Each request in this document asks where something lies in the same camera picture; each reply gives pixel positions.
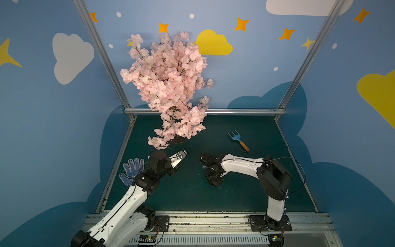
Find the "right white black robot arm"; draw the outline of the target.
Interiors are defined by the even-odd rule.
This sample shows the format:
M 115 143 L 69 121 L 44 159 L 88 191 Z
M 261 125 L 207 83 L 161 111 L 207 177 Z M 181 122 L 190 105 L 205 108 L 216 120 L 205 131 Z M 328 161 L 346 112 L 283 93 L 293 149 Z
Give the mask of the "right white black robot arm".
M 224 177 L 230 172 L 258 179 L 268 195 L 268 206 L 264 216 L 266 226 L 277 230 L 286 224 L 285 201 L 292 176 L 277 159 L 272 159 L 270 155 L 263 159 L 238 157 L 225 153 L 220 153 L 215 157 L 205 152 L 201 155 L 200 162 L 207 167 L 205 176 L 214 187 L 221 185 Z

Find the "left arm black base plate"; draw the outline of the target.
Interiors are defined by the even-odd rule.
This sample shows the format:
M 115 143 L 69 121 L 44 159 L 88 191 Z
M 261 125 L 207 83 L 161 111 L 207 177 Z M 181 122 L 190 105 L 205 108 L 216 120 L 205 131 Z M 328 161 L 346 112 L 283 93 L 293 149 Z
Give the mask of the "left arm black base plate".
M 170 224 L 170 216 L 155 216 L 148 218 L 145 232 L 168 232 Z

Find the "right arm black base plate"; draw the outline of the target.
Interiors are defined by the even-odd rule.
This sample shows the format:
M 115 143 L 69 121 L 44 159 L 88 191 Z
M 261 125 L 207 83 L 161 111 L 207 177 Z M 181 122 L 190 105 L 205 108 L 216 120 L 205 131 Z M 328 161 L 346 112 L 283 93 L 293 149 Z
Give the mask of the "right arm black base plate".
M 249 224 L 253 232 L 291 232 L 292 226 L 289 217 L 284 214 L 280 221 L 276 221 L 267 215 L 250 215 Z

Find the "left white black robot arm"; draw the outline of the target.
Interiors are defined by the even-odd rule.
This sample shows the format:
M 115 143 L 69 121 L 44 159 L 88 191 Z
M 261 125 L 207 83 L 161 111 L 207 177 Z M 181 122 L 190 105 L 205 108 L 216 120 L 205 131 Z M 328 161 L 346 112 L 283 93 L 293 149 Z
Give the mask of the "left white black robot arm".
M 156 213 L 143 204 L 158 188 L 161 178 L 175 174 L 179 163 L 187 156 L 185 150 L 172 156 L 155 150 L 148 160 L 135 158 L 123 164 L 119 175 L 128 186 L 125 195 L 96 225 L 87 232 L 79 231 L 72 247 L 123 247 L 142 231 L 157 227 Z

